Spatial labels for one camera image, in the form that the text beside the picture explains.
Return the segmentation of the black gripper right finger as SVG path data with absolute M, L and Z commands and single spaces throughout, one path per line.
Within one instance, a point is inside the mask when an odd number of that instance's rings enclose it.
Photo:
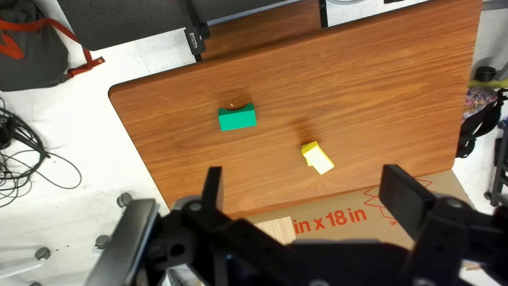
M 436 197 L 400 165 L 382 166 L 379 200 L 416 244 L 430 241 Z

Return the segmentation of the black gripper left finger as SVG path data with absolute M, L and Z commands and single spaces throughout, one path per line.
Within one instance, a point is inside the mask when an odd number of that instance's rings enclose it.
M 192 198 L 182 208 L 187 216 L 214 216 L 222 208 L 222 168 L 209 166 L 205 176 L 201 195 Z

